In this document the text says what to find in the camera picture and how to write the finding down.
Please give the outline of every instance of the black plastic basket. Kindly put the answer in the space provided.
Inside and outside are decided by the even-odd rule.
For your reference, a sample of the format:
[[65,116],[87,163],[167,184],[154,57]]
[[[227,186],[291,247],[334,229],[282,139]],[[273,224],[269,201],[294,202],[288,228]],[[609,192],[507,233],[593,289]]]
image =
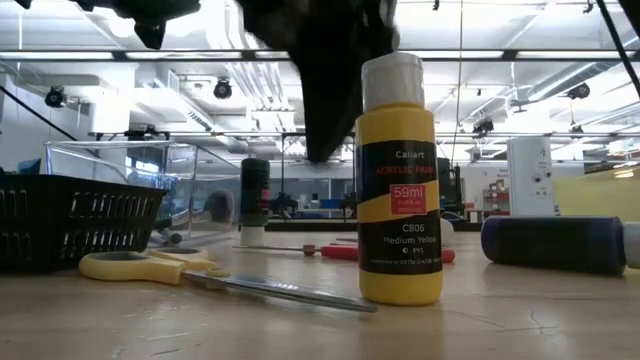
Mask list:
[[0,176],[0,268],[54,271],[143,251],[165,190],[57,175]]

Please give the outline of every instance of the white bottle cap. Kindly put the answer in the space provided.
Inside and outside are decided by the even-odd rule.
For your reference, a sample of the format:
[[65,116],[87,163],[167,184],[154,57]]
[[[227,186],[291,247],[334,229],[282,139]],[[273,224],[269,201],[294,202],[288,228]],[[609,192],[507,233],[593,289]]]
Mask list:
[[240,228],[240,245],[259,246],[262,245],[264,226],[245,226]]
[[364,111],[394,103],[412,103],[424,107],[422,59],[394,52],[362,65]]
[[448,220],[440,218],[440,240],[442,246],[450,247],[453,242],[453,237],[455,230],[453,229],[453,224]]
[[628,267],[640,269],[640,222],[624,223],[624,255]]

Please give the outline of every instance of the ceiling light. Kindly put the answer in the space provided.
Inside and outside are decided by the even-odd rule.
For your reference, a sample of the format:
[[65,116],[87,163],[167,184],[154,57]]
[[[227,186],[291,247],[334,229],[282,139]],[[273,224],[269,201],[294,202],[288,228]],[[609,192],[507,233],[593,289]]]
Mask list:
[[234,60],[242,58],[239,51],[127,51],[127,58],[131,60]]
[[194,132],[171,132],[171,136],[211,136],[210,132],[194,131]]
[[109,51],[0,51],[0,60],[113,60]]
[[617,51],[519,51],[517,58],[527,59],[612,59],[619,60]]
[[239,131],[239,132],[220,132],[217,135],[224,136],[242,136],[242,137],[270,137],[270,136],[281,136],[282,134],[279,132],[259,132],[259,131]]
[[493,58],[498,59],[502,57],[502,51],[486,51],[486,50],[440,50],[440,51],[403,51],[409,54],[419,56],[423,59],[478,59],[478,58]]
[[630,178],[630,177],[633,177],[632,171],[616,175],[616,178],[618,179],[624,179],[624,178]]

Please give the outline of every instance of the yellow paint bottle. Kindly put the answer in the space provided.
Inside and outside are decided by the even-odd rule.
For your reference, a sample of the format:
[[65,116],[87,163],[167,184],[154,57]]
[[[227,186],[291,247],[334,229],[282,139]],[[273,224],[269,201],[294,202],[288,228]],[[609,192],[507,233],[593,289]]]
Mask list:
[[442,290],[440,195],[433,114],[422,60],[396,52],[362,67],[356,121],[360,291],[392,305],[427,305]]

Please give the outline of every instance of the yellow wall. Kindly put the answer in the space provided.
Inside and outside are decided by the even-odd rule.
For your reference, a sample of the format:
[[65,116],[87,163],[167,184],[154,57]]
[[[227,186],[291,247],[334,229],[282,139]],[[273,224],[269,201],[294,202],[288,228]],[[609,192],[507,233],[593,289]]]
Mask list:
[[554,182],[561,215],[618,216],[640,221],[640,167],[624,167]]

